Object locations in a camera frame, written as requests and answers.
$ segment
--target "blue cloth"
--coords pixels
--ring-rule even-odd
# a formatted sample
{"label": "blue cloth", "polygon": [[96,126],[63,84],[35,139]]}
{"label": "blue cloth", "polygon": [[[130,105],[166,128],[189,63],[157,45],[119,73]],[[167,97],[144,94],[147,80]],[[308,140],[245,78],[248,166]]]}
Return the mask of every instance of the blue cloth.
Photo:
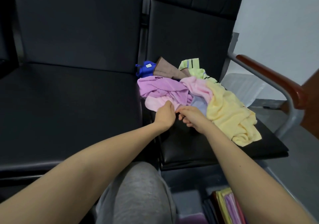
{"label": "blue cloth", "polygon": [[193,94],[191,95],[193,96],[193,101],[190,105],[193,107],[197,107],[204,114],[204,116],[206,116],[207,102],[205,101],[205,99],[203,97],[195,96]]}
{"label": "blue cloth", "polygon": [[144,61],[142,66],[141,65],[135,65],[135,66],[139,67],[138,71],[136,72],[136,76],[138,78],[144,78],[144,77],[153,75],[156,64],[151,61]]}

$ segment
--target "brown wooden armrest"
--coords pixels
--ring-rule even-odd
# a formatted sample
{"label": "brown wooden armrest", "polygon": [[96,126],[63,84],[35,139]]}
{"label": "brown wooden armrest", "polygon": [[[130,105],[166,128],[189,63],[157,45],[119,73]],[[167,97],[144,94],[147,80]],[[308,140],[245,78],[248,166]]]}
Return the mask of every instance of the brown wooden armrest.
{"label": "brown wooden armrest", "polygon": [[291,96],[295,109],[306,108],[308,96],[299,84],[268,68],[267,66],[264,66],[261,63],[249,58],[246,55],[239,54],[236,56],[236,58],[285,89]]}

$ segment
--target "person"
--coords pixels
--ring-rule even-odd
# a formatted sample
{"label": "person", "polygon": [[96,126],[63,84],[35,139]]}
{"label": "person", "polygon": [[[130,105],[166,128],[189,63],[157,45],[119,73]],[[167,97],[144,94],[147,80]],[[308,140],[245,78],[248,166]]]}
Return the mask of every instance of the person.
{"label": "person", "polygon": [[[182,106],[176,112],[179,120],[208,139],[249,224],[314,223],[279,183],[196,107]],[[157,170],[145,162],[131,163],[174,121],[173,105],[167,101],[153,123],[74,154],[0,204],[1,223],[79,223],[101,194],[98,224],[174,223],[175,205]]]}

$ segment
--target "yellow cloth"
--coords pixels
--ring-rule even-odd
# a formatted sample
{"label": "yellow cloth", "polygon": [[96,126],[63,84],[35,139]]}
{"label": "yellow cloth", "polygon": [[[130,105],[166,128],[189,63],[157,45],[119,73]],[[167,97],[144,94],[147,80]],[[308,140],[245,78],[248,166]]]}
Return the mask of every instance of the yellow cloth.
{"label": "yellow cloth", "polygon": [[221,210],[221,214],[223,216],[225,224],[233,224],[233,221],[229,215],[229,212],[228,212],[227,206],[226,206],[226,202],[224,199],[224,196],[231,193],[231,192],[232,192],[232,190],[230,188],[216,191],[217,202],[218,202],[219,208]]}
{"label": "yellow cloth", "polygon": [[208,80],[208,81],[211,81],[213,83],[217,82],[214,78],[207,75],[204,69],[199,68],[199,59],[198,58],[182,61],[178,69],[182,70],[185,68],[188,68],[189,73],[198,79]]}
{"label": "yellow cloth", "polygon": [[220,83],[206,81],[206,85],[213,92],[206,117],[239,146],[260,140],[261,135],[254,126],[257,123],[255,113]]}

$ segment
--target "white wall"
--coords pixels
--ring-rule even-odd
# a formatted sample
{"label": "white wall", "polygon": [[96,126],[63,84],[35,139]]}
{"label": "white wall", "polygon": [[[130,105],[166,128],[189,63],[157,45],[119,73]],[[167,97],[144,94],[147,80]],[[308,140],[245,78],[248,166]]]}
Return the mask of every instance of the white wall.
{"label": "white wall", "polygon": [[[234,32],[234,53],[300,85],[319,68],[319,0],[242,0]],[[249,72],[231,61],[227,73]],[[257,98],[285,99],[270,85]]]}

